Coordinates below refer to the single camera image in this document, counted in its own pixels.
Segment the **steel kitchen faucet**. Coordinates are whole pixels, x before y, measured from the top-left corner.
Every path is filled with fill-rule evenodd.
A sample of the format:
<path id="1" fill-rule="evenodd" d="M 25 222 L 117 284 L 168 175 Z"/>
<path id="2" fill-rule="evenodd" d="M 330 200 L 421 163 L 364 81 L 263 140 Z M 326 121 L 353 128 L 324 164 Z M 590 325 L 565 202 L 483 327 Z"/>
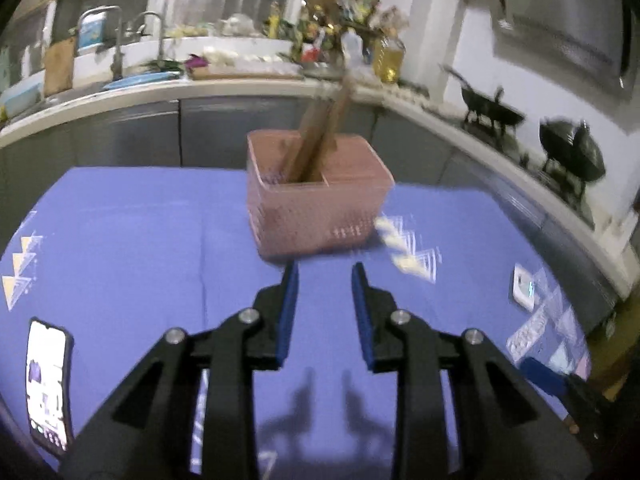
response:
<path id="1" fill-rule="evenodd" d="M 106 51 L 107 49 L 114 49 L 110 70 L 112 73 L 112 81 L 122 79 L 122 64 L 124 64 L 124 54 L 122 53 L 122 29 L 124 28 L 124 20 L 122 19 L 122 8 L 116 6 L 116 4 L 110 4 L 109 6 L 96 6 L 79 15 L 76 25 L 76 36 L 80 38 L 80 32 L 82 24 L 90 16 L 105 14 L 115 15 L 115 25 L 111 32 L 106 32 L 106 36 L 102 39 L 101 45 L 96 48 L 97 51 Z"/>

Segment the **white square device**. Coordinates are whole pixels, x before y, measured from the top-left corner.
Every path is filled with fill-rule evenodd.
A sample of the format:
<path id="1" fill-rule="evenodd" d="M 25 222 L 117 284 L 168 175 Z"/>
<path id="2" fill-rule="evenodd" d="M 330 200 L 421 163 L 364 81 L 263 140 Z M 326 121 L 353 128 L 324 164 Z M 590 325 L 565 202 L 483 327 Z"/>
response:
<path id="1" fill-rule="evenodd" d="M 536 283 L 533 275 L 519 264 L 512 274 L 511 294 L 513 300 L 527 312 L 533 313 L 536 306 Z"/>

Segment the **black smartphone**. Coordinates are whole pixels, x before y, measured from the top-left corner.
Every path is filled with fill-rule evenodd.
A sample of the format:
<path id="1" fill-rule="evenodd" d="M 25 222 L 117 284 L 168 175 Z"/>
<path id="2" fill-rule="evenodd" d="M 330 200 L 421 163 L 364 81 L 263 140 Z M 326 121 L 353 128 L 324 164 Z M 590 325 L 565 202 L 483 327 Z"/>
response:
<path id="1" fill-rule="evenodd" d="M 29 320 L 25 393 L 29 434 L 56 458 L 73 440 L 70 417 L 70 362 L 73 336 L 40 318 Z"/>

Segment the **blue printed tablecloth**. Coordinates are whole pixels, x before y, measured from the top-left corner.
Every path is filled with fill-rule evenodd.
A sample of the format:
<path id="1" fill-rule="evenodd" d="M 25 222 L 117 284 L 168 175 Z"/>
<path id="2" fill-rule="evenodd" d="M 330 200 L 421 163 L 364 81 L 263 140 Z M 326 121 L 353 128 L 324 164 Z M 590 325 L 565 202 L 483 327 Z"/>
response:
<path id="1" fill-rule="evenodd" d="M 282 280 L 299 283 L 288 357 L 253 374 L 259 476 L 395 479 L 397 375 L 364 362 L 352 267 L 433 330 L 483 332 L 518 370 L 543 358 L 582 358 L 570 311 L 528 315 L 511 298 L 516 264 L 547 275 L 497 203 L 477 191 L 398 186 L 363 248 L 260 258 L 239 171 L 76 168 L 35 206 L 1 261 L 1 407 L 29 434 L 29 320 L 65 328 L 73 440 L 168 330 L 214 330 Z M 27 443 L 1 453 L 2 477 L 64 479 L 56 458 Z"/>

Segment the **black lidded pot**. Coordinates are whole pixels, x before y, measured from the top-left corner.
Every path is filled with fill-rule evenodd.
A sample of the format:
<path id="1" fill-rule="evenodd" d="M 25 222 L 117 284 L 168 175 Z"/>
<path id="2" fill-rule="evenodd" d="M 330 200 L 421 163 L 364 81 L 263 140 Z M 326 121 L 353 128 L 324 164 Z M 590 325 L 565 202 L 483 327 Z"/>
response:
<path id="1" fill-rule="evenodd" d="M 545 119 L 539 124 L 539 141 L 547 155 L 544 166 L 553 160 L 582 182 L 579 196 L 584 195 L 588 183 L 605 176 L 602 152 L 584 120 Z"/>

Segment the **pink perforated utensil basket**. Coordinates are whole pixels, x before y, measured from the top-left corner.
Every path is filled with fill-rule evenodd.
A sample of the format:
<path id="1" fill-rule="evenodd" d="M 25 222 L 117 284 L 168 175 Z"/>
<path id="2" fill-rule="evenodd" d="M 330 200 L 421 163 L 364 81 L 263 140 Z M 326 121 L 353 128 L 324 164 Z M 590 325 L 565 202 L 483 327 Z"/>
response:
<path id="1" fill-rule="evenodd" d="M 284 183 L 282 159 L 301 143 L 294 130 L 247 135 L 247 213 L 258 254 L 268 260 L 365 243 L 395 185 L 390 170 L 358 134 L 337 137 L 320 181 Z"/>

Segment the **black wok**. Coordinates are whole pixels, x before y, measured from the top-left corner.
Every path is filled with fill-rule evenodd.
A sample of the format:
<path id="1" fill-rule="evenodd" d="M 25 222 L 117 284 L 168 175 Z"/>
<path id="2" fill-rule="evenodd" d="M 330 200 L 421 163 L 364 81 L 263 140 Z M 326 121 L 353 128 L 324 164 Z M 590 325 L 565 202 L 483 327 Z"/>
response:
<path id="1" fill-rule="evenodd" d="M 468 109 L 463 119 L 466 124 L 478 124 L 485 118 L 491 128 L 503 136 L 507 128 L 516 129 L 524 122 L 525 115 L 522 112 L 503 104 L 502 87 L 498 87 L 493 96 L 488 96 L 474 89 L 472 84 L 451 66 L 442 64 L 440 69 L 460 84 L 462 100 Z"/>

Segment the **blue plastic basin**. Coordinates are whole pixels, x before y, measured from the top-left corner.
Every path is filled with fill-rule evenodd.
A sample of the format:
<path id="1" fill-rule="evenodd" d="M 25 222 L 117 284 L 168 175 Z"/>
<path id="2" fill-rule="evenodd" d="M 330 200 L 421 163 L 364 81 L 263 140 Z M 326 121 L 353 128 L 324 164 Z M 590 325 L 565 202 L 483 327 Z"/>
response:
<path id="1" fill-rule="evenodd" d="M 112 91 L 119 90 L 123 88 L 131 88 L 134 86 L 138 86 L 139 84 L 155 84 L 156 82 L 163 82 L 168 80 L 176 80 L 182 77 L 182 73 L 176 72 L 173 70 L 172 72 L 158 72 L 158 73 L 147 73 L 147 74 L 139 74 L 132 75 L 128 77 L 124 77 L 119 80 L 114 80 L 109 82 L 108 84 L 104 84 L 102 87 L 102 91 Z"/>

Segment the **steel range hood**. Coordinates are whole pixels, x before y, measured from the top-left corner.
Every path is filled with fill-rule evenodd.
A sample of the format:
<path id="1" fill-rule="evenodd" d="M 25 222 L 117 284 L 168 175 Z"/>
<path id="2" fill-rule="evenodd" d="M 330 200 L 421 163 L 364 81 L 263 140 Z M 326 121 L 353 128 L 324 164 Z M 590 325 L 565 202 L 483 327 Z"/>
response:
<path id="1" fill-rule="evenodd" d="M 563 61 L 624 100 L 639 68 L 639 19 L 626 0 L 489 0 L 495 29 Z"/>

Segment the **cooking oil bottle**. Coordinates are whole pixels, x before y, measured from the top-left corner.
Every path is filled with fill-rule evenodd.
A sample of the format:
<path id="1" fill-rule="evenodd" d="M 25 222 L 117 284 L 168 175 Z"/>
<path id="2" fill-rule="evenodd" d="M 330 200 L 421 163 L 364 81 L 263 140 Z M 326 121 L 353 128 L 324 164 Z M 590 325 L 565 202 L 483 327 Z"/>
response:
<path id="1" fill-rule="evenodd" d="M 375 45 L 373 71 L 383 84 L 396 84 L 406 48 L 396 28 L 387 29 Z"/>

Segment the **wooden cutting board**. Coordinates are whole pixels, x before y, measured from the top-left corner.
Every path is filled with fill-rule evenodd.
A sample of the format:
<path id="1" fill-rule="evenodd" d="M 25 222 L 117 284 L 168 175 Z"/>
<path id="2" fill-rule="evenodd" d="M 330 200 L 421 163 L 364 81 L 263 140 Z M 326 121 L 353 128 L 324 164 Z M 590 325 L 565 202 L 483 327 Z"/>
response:
<path id="1" fill-rule="evenodd" d="M 73 88 L 76 39 L 56 42 L 44 56 L 43 96 L 48 98 Z"/>

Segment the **white plastic jug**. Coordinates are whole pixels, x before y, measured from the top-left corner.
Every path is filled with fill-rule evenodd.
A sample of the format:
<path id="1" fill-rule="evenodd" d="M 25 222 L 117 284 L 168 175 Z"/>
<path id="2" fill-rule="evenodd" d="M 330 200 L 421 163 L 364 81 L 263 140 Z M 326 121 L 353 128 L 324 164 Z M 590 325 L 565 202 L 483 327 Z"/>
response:
<path id="1" fill-rule="evenodd" d="M 344 65 L 348 70 L 354 70 L 363 64 L 362 38 L 352 27 L 346 29 L 341 36 L 341 47 Z"/>

